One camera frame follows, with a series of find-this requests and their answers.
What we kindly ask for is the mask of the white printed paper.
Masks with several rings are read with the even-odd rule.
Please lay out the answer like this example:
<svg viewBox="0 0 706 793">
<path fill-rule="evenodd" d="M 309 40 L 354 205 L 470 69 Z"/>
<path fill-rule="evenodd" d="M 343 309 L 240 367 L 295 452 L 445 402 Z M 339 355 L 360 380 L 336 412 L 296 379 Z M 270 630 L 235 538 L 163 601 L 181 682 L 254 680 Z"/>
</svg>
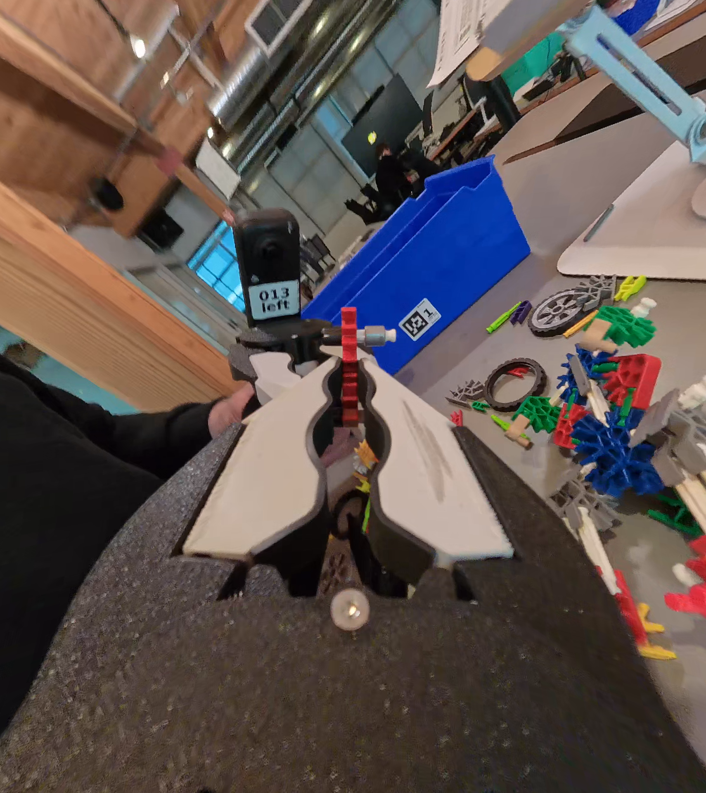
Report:
<svg viewBox="0 0 706 793">
<path fill-rule="evenodd" d="M 443 84 L 477 49 L 502 1 L 441 1 L 436 62 L 427 88 Z"/>
</svg>

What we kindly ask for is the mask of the silver ventilation duct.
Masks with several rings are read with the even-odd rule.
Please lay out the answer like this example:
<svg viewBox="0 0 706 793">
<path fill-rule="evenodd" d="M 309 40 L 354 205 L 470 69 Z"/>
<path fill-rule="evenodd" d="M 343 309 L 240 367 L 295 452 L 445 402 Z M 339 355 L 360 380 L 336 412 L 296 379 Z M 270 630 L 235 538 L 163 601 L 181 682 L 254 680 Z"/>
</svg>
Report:
<svg viewBox="0 0 706 793">
<path fill-rule="evenodd" d="M 225 65 L 207 103 L 231 132 L 257 100 L 278 114 L 290 101 L 312 107 L 335 69 L 348 62 L 394 12 L 388 1 L 258 2 L 244 23 L 245 40 Z"/>
</svg>

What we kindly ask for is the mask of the red connector rod assembly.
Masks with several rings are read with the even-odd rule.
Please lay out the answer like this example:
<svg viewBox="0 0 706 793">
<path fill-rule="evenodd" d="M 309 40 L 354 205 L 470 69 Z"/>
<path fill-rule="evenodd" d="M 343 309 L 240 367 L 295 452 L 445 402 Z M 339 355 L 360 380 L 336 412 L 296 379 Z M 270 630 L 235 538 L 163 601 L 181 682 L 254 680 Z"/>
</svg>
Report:
<svg viewBox="0 0 706 793">
<path fill-rule="evenodd" d="M 321 348 L 341 349 L 341 423 L 346 428 L 359 424 L 358 409 L 358 350 L 363 347 L 382 347 L 397 341 L 397 331 L 382 325 L 367 325 L 358 328 L 357 309 L 345 307 L 341 310 L 341 325 L 322 333 Z"/>
</svg>

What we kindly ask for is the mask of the black rubber tire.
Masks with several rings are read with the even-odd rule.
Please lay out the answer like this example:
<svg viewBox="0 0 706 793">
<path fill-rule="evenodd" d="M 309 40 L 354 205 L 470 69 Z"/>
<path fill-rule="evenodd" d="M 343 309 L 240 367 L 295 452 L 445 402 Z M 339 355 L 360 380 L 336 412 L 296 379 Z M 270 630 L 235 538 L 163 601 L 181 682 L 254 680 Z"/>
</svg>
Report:
<svg viewBox="0 0 706 793">
<path fill-rule="evenodd" d="M 531 373 L 533 377 L 531 385 L 524 394 L 511 401 L 503 401 L 497 398 L 495 389 L 499 380 L 506 377 L 510 371 L 516 368 L 524 368 Z M 535 360 L 527 358 L 508 359 L 493 369 L 486 378 L 485 399 L 494 411 L 515 413 L 527 398 L 541 397 L 546 389 L 547 382 L 546 370 Z"/>
<path fill-rule="evenodd" d="M 345 541 L 355 532 L 361 533 L 368 502 L 368 494 L 359 489 L 349 489 L 339 496 L 331 513 L 331 532 L 336 539 Z"/>
</svg>

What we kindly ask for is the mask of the person's left forearm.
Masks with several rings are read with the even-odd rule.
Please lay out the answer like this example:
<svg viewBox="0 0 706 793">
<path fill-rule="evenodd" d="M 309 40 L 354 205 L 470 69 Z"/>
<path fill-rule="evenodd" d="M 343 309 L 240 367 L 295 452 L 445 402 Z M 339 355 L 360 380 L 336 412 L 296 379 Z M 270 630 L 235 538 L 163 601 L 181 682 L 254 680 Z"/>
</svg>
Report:
<svg viewBox="0 0 706 793">
<path fill-rule="evenodd" d="M 167 479 L 211 441 L 209 419 L 216 400 L 170 411 L 115 415 L 34 376 L 33 391 L 52 411 L 115 458 Z"/>
</svg>

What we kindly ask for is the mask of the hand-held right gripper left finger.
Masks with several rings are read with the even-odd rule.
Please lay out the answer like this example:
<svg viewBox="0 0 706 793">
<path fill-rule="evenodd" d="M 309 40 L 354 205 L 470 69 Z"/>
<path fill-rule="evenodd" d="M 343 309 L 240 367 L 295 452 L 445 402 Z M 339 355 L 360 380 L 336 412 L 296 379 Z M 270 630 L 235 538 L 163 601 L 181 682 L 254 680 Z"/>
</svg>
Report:
<svg viewBox="0 0 706 793">
<path fill-rule="evenodd" d="M 326 505 L 327 476 L 313 433 L 332 408 L 329 358 L 244 422 L 245 429 L 183 545 L 190 557 L 262 556 Z"/>
</svg>

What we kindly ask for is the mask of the wooden cabinet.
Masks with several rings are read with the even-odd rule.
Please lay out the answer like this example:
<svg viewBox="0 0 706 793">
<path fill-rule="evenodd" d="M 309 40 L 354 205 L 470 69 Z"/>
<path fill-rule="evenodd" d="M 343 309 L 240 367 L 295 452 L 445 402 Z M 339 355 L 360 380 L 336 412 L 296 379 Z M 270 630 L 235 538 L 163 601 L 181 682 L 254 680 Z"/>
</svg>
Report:
<svg viewBox="0 0 706 793">
<path fill-rule="evenodd" d="M 216 346 L 1 181 L 0 326 L 141 411 L 238 387 Z"/>
</svg>

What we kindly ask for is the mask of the grey wheel with black tire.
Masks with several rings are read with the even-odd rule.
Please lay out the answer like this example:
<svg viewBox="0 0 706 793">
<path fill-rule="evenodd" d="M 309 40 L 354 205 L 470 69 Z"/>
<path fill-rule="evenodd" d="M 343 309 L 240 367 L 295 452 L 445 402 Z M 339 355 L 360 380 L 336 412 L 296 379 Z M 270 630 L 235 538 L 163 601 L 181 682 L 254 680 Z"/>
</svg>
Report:
<svg viewBox="0 0 706 793">
<path fill-rule="evenodd" d="M 555 292 L 534 307 L 526 321 L 527 327 L 542 339 L 563 335 L 585 317 L 589 302 L 590 296 L 583 290 Z"/>
</svg>

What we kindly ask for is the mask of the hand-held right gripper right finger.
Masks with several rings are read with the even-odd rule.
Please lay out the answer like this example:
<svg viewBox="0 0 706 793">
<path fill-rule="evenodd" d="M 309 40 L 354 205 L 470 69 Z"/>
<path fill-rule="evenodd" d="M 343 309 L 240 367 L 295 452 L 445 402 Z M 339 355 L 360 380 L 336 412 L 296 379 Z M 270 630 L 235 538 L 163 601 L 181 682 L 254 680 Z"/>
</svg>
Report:
<svg viewBox="0 0 706 793">
<path fill-rule="evenodd" d="M 370 474 L 370 548 L 383 567 L 453 567 L 514 548 L 465 455 L 458 427 L 381 369 L 359 362 Z"/>
</svg>

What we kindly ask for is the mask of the silver monitor stand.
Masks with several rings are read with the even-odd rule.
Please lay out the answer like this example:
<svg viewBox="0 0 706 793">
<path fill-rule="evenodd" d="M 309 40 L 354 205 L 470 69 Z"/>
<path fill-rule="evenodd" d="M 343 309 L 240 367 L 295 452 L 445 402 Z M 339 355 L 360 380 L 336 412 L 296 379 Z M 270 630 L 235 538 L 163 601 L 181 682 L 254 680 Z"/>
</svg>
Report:
<svg viewBox="0 0 706 793">
<path fill-rule="evenodd" d="M 557 29 L 675 138 L 557 262 L 560 273 L 706 282 L 706 104 L 590 2 Z"/>
</svg>

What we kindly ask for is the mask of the person's black clothing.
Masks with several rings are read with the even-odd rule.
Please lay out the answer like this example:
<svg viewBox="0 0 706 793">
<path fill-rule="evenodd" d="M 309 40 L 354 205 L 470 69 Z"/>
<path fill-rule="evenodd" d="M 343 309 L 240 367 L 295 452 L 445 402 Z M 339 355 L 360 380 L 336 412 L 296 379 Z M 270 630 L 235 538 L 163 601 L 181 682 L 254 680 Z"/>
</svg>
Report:
<svg viewBox="0 0 706 793">
<path fill-rule="evenodd" d="M 162 483 L 90 441 L 24 374 L 0 369 L 0 736 L 92 566 Z"/>
</svg>

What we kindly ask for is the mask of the blue plastic bin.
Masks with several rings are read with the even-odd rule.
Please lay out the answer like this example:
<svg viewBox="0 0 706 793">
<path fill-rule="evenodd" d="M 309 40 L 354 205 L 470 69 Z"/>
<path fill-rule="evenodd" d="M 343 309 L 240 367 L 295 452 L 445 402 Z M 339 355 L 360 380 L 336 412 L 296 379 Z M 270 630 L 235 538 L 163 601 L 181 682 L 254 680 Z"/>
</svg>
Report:
<svg viewBox="0 0 706 793">
<path fill-rule="evenodd" d="M 530 252 L 489 155 L 428 178 L 302 315 L 340 325 L 355 307 L 359 326 L 396 330 L 375 352 L 395 374 Z"/>
</svg>

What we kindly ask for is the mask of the black wall screen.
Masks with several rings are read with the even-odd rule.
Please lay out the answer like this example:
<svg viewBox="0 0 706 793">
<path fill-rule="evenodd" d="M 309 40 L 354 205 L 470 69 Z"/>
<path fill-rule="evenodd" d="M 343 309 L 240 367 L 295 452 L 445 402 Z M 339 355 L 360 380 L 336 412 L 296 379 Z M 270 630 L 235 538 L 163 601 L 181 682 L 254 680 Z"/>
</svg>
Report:
<svg viewBox="0 0 706 793">
<path fill-rule="evenodd" d="M 341 146 L 366 177 L 372 178 L 378 164 L 377 146 L 388 144 L 393 152 L 398 152 L 422 119 L 422 106 L 405 80 L 396 74 L 356 114 Z"/>
</svg>

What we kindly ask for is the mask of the grey fan connector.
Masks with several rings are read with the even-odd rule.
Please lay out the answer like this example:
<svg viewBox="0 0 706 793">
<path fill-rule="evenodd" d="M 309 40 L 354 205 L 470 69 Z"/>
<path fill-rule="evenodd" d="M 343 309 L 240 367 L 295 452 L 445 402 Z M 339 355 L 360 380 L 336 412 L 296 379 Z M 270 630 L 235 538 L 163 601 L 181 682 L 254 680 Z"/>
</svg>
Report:
<svg viewBox="0 0 706 793">
<path fill-rule="evenodd" d="M 445 398 L 456 408 L 472 409 L 474 403 L 484 404 L 486 402 L 486 383 L 479 380 L 468 380 L 448 391 Z"/>
</svg>

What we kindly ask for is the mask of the person's left hand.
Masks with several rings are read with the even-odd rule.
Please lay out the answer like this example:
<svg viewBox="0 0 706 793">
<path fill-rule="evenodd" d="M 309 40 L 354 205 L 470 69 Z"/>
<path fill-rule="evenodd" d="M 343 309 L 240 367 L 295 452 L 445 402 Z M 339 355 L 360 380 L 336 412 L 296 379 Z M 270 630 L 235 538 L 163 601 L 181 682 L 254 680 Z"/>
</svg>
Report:
<svg viewBox="0 0 706 793">
<path fill-rule="evenodd" d="M 217 438 L 227 428 L 239 423 L 256 402 L 256 390 L 249 382 L 244 382 L 232 395 L 212 404 L 208 414 L 208 431 L 212 439 Z"/>
</svg>

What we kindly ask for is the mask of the multicolour construction toy model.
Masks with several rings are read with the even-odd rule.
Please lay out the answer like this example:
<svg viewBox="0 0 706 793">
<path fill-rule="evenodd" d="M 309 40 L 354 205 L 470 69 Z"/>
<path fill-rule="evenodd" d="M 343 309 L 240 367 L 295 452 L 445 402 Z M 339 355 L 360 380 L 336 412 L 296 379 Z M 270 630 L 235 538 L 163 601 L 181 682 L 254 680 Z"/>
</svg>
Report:
<svg viewBox="0 0 706 793">
<path fill-rule="evenodd" d="M 656 334 L 649 318 L 656 303 L 626 302 L 586 310 L 585 316 L 599 311 L 574 335 L 554 390 L 504 413 L 516 424 L 525 416 L 528 427 L 519 432 L 546 433 L 573 458 L 574 471 L 552 504 L 616 600 L 640 654 L 671 660 L 675 652 L 651 641 L 664 627 L 649 620 L 648 604 L 635 600 L 602 535 L 619 525 L 615 507 L 624 496 L 656 499 L 660 506 L 648 517 L 684 535 L 692 554 L 673 567 L 685 591 L 666 594 L 665 604 L 706 619 L 706 375 L 655 398 L 662 362 L 642 349 Z"/>
</svg>

